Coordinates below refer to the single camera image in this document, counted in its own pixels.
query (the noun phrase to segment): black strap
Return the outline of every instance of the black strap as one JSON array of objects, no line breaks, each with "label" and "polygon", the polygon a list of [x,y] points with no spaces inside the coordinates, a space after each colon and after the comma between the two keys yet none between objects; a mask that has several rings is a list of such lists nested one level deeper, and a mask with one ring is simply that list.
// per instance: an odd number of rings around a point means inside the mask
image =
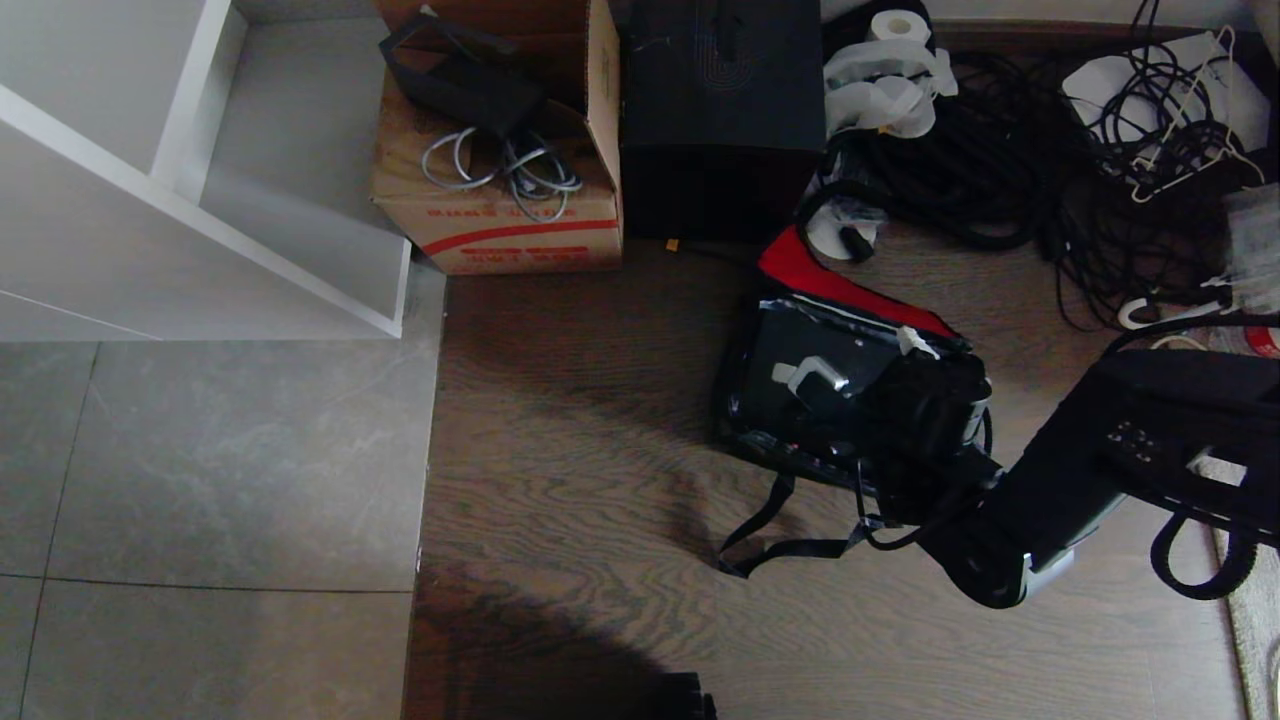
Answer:
[{"label": "black strap", "polygon": [[1187,515],[1175,512],[1156,534],[1156,542],[1151,544],[1151,566],[1156,570],[1156,575],[1174,592],[1192,600],[1219,600],[1235,592],[1253,571],[1258,543],[1245,539],[1238,533],[1231,533],[1226,543],[1226,557],[1222,559],[1217,574],[1198,585],[1188,585],[1174,577],[1169,562],[1174,538],[1178,537],[1178,532],[1183,529],[1185,521]]},{"label": "black strap", "polygon": [[778,478],[773,480],[773,489],[769,491],[769,500],[764,503],[764,507],[762,507],[755,515],[751,515],[745,523],[742,523],[741,527],[739,527],[739,529],[733,530],[724,541],[724,544],[721,546],[721,551],[717,555],[717,566],[722,573],[733,575],[735,578],[746,579],[751,574],[751,570],[755,570],[774,557],[826,557],[835,560],[844,555],[846,550],[854,547],[865,538],[865,527],[861,523],[858,523],[854,525],[854,532],[849,534],[849,539],[782,541],[771,544],[764,550],[764,552],[760,552],[755,557],[749,557],[737,564],[726,561],[724,552],[768,525],[769,520],[773,520],[773,518],[777,516],[778,511],[782,510],[782,506],[786,505],[787,498],[791,497],[791,493],[795,492],[795,477],[778,473]]}]

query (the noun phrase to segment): white wall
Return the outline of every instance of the white wall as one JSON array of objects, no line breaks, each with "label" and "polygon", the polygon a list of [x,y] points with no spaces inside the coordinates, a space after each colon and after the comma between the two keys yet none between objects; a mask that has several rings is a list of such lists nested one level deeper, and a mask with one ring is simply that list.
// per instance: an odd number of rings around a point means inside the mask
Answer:
[{"label": "white wall", "polygon": [[[865,0],[822,0],[823,18],[841,14]],[[1018,19],[1125,23],[1133,20],[1140,0],[924,0],[936,19]],[[1244,0],[1164,0],[1157,26],[1254,27]]]}]

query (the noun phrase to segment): cardboard box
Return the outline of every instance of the cardboard box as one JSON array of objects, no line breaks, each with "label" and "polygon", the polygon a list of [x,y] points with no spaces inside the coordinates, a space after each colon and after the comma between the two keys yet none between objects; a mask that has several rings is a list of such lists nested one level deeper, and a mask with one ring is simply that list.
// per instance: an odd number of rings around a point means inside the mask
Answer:
[{"label": "cardboard box", "polygon": [[[378,0],[389,27],[417,12],[421,0]],[[448,274],[557,273],[614,269],[622,261],[622,195],[618,161],[618,36],[607,0],[435,0],[442,17],[520,44],[522,69],[552,100],[534,127],[582,178],[564,215],[535,223],[500,179],[470,191],[440,188],[422,176],[422,151],[457,123],[413,106],[388,73],[378,127],[372,200]],[[406,50],[428,58],[447,47]],[[431,169],[453,177],[448,149]],[[497,143],[467,141],[468,172],[494,167]],[[557,201],[530,208],[553,215]]]}]

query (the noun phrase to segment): red fabric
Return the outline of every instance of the red fabric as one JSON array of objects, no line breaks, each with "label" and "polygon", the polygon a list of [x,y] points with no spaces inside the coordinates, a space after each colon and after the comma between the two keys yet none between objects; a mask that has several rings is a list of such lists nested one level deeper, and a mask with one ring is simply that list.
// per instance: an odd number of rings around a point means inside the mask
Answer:
[{"label": "red fabric", "polygon": [[942,337],[960,337],[942,322],[942,318],[914,305],[899,302],[878,292],[872,292],[860,284],[823,268],[805,247],[795,225],[787,227],[782,234],[760,255],[760,270],[788,288],[829,300],[879,315],[886,320],[928,331]]}]

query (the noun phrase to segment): black box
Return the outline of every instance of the black box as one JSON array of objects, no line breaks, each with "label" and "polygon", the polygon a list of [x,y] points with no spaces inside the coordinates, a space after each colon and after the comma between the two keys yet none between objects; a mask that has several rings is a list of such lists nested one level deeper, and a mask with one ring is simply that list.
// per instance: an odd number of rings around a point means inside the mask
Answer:
[{"label": "black box", "polygon": [[827,140],[818,0],[636,0],[630,29],[627,232],[772,240]]}]

